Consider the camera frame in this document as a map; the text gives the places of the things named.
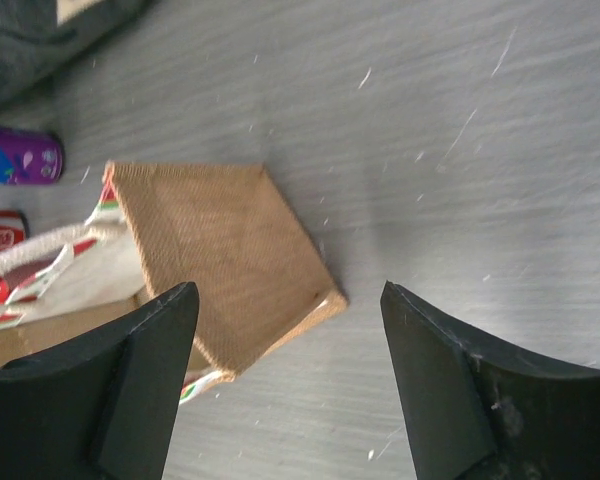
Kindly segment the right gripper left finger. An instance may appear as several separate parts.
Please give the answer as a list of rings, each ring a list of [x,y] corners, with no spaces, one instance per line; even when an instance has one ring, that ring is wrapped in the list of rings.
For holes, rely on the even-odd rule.
[[[159,479],[199,312],[181,283],[0,368],[0,479]]]

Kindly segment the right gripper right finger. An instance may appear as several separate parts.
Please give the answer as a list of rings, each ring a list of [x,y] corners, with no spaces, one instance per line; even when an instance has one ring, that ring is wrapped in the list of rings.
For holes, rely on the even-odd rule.
[[[420,479],[600,479],[600,369],[541,355],[404,287],[380,299]]]

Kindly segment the brown canvas tote bag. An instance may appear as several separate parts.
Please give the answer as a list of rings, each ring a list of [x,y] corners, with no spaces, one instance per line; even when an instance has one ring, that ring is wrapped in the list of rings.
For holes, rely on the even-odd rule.
[[[200,295],[182,401],[348,305],[265,167],[113,162],[85,221],[0,252],[0,367],[182,282]]]

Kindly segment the red cola can left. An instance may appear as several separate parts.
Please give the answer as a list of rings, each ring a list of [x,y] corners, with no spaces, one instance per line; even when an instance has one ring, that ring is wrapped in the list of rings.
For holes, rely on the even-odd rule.
[[[18,210],[0,210],[0,252],[28,238],[28,222]]]

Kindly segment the purple Fanta can rear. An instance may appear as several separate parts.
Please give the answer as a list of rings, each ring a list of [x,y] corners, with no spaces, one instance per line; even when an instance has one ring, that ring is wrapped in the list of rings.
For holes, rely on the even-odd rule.
[[[0,126],[0,185],[51,185],[63,167],[64,148],[54,135]]]

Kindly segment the black floral plush blanket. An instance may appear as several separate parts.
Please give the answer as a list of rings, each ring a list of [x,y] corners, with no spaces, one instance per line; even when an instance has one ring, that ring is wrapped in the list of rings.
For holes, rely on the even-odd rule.
[[[149,1],[0,1],[0,107],[102,38]]]

